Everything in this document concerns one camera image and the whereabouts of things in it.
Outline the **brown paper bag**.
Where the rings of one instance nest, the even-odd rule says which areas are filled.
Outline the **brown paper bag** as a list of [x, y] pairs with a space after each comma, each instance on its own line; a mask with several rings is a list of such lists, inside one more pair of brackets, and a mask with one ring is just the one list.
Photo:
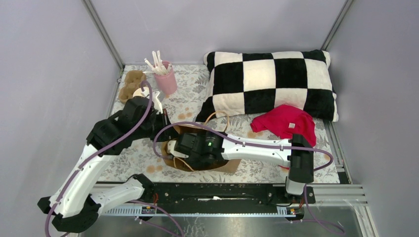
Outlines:
[[[192, 150], [210, 150], [210, 149], [220, 149], [221, 153], [225, 152], [225, 149], [222, 148], [222, 143], [224, 138], [217, 135], [215, 132], [210, 131], [210, 128], [205, 124], [182, 121], [176, 122], [165, 127], [164, 131], [170, 127], [174, 127], [175, 130], [179, 133], [179, 137], [173, 140], [176, 140], [175, 150], [181, 152], [183, 149], [192, 149]], [[167, 152], [168, 141], [162, 142], [160, 155], [161, 158], [165, 160], [166, 165], [173, 167], [175, 169], [186, 171], [186, 172], [198, 172], [205, 170], [194, 170], [191, 168], [185, 161], [184, 158], [177, 158], [170, 155]], [[238, 166], [241, 162], [240, 159], [235, 158], [232, 160], [227, 160], [228, 163], [225, 166], [210, 169], [206, 171], [217, 171], [223, 173], [235, 173], [238, 169]]]

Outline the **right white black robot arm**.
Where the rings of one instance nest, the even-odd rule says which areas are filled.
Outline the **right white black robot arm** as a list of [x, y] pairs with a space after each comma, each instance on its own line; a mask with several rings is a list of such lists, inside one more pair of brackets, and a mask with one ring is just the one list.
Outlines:
[[314, 150], [300, 134], [290, 139], [258, 140], [223, 132], [183, 133], [168, 143], [167, 151], [183, 159], [193, 170], [204, 170], [217, 162], [258, 160], [287, 167], [284, 199], [296, 203], [303, 188], [314, 181]]

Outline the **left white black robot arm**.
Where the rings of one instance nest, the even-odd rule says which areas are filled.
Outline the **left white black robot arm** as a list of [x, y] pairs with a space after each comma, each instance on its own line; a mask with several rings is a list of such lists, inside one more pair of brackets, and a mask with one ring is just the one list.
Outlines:
[[155, 139], [169, 123], [156, 95], [135, 96], [122, 110], [97, 122], [65, 183], [54, 195], [38, 201], [38, 207], [47, 215], [45, 235], [50, 235], [50, 225], [64, 236], [84, 232], [104, 212], [132, 200], [156, 202], [154, 184], [143, 174], [134, 174], [107, 191], [93, 193], [91, 190], [101, 173], [133, 141]]

